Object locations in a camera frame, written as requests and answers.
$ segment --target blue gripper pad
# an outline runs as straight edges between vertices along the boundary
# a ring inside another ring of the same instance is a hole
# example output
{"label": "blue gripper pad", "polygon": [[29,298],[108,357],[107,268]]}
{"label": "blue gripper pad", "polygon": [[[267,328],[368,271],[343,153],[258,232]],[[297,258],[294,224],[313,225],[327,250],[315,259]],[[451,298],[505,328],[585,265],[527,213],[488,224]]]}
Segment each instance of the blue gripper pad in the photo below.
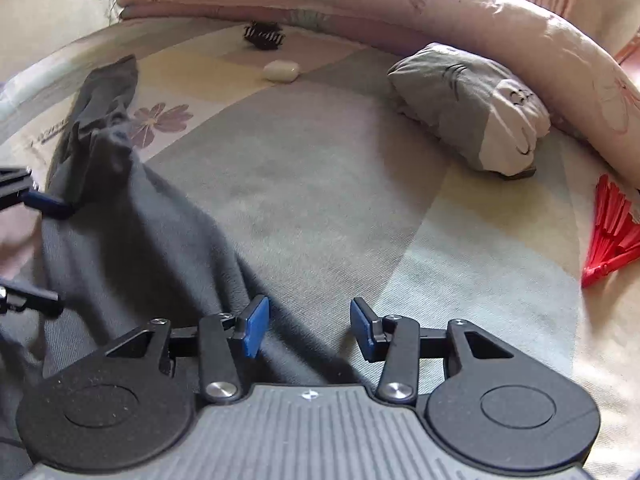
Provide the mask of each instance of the blue gripper pad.
{"label": "blue gripper pad", "polygon": [[351,319],[351,331],[356,337],[356,341],[360,347],[360,352],[362,352],[362,357],[364,357],[366,361],[372,362],[374,359],[376,343],[373,341],[371,324],[354,300],[351,300],[349,314]]}
{"label": "blue gripper pad", "polygon": [[260,349],[262,338],[269,327],[269,298],[263,296],[257,306],[252,304],[247,309],[253,309],[246,320],[242,351],[245,357],[254,358]]}

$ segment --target gray ribbed plate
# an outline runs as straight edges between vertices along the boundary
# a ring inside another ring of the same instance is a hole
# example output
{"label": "gray ribbed plate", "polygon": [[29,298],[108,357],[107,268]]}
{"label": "gray ribbed plate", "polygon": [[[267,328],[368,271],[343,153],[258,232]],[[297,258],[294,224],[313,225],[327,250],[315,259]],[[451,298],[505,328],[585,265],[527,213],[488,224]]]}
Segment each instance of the gray ribbed plate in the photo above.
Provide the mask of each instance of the gray ribbed plate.
{"label": "gray ribbed plate", "polygon": [[[87,476],[36,466],[26,480]],[[447,456],[415,413],[362,386],[258,385],[245,400],[204,409],[172,450],[100,480],[504,480]],[[586,480],[580,468],[548,479]]]}

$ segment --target metal screw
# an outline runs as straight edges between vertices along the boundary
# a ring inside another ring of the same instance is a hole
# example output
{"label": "metal screw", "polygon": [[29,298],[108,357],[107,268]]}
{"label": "metal screw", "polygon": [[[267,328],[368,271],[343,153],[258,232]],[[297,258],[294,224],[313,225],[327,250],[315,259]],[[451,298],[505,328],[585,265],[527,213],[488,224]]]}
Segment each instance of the metal screw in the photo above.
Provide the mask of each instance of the metal screw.
{"label": "metal screw", "polygon": [[207,384],[205,391],[209,397],[214,399],[228,399],[238,392],[238,387],[225,381],[217,381]]}
{"label": "metal screw", "polygon": [[385,397],[397,400],[403,400],[407,397],[411,397],[414,393],[414,389],[411,386],[402,383],[383,384],[380,390]]}
{"label": "metal screw", "polygon": [[306,400],[314,400],[320,396],[318,392],[315,390],[307,390],[306,392],[302,392],[302,398]]}

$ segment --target shark pillow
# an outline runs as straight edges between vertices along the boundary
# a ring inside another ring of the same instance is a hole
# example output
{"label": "shark pillow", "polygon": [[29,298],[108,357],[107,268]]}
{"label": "shark pillow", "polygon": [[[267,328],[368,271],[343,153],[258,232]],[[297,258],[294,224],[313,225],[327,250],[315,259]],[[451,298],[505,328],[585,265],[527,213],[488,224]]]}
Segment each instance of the shark pillow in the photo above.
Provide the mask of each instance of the shark pillow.
{"label": "shark pillow", "polygon": [[551,126],[545,105],[510,70],[439,43],[391,67],[399,110],[476,170],[521,178],[535,172],[538,139]]}

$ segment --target red hand fan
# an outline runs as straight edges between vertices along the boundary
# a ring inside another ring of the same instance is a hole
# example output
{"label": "red hand fan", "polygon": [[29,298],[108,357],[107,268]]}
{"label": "red hand fan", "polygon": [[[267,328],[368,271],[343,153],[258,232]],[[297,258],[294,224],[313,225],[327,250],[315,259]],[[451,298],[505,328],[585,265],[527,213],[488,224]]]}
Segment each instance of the red hand fan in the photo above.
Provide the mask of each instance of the red hand fan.
{"label": "red hand fan", "polygon": [[609,177],[596,187],[596,211],[591,245],[582,270],[582,288],[593,285],[626,264],[640,258],[640,224],[629,210],[631,202]]}

